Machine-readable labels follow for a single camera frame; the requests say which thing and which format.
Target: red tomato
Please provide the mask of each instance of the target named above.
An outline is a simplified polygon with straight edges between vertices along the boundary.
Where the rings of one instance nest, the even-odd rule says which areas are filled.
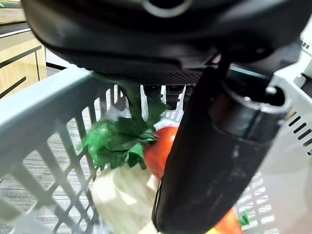
[[[233,208],[214,227],[220,234],[243,234],[238,223],[236,212]]]
[[[155,132],[158,141],[147,144],[144,148],[144,162],[157,179],[161,179],[165,164],[174,142],[178,127],[164,127]]]

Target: black cylinder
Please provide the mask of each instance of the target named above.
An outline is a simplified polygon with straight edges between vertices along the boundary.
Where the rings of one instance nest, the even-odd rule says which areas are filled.
[[[159,185],[158,231],[203,234],[247,187],[291,106],[281,89],[258,79],[244,86],[210,69],[199,81]]]

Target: gray plastic basket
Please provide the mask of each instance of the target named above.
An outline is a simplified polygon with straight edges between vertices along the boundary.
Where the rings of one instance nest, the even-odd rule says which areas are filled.
[[[100,112],[122,99],[118,87],[92,76],[69,68],[0,101],[1,234],[88,234],[99,222],[89,190],[99,168],[78,146]],[[238,201],[238,211],[249,212],[246,234],[312,233],[312,101],[294,84],[274,82],[289,91],[296,114]],[[177,111],[164,117],[179,122],[182,103],[183,96]]]

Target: wooden drawer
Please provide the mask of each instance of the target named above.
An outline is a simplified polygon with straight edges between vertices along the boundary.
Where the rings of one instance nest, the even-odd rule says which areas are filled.
[[[0,38],[0,98],[46,77],[45,50],[32,32]]]
[[[0,69],[0,98],[39,81],[36,54],[31,53]]]

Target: green leaves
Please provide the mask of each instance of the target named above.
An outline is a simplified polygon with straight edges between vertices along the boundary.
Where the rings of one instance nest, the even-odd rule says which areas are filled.
[[[111,168],[116,168],[125,163],[134,167],[138,163],[146,169],[143,145],[156,139],[154,133],[147,129],[146,122],[120,117],[117,122],[105,119],[91,128],[83,146],[88,147],[98,167],[110,164]]]
[[[245,214],[238,219],[238,222],[241,226],[244,226],[244,225],[249,225],[249,219],[248,219],[248,212],[245,211]]]
[[[101,75],[95,75],[98,80],[109,80]],[[131,118],[119,117],[116,122],[104,119],[95,124],[83,141],[94,164],[104,167],[109,164],[116,168],[128,164],[134,167],[139,164],[146,169],[143,160],[143,148],[148,142],[157,140],[154,134],[154,124],[160,120],[160,114],[166,110],[166,105],[160,99],[148,97],[148,119],[141,116],[140,86],[133,83],[114,80],[122,87],[122,92],[128,98]]]

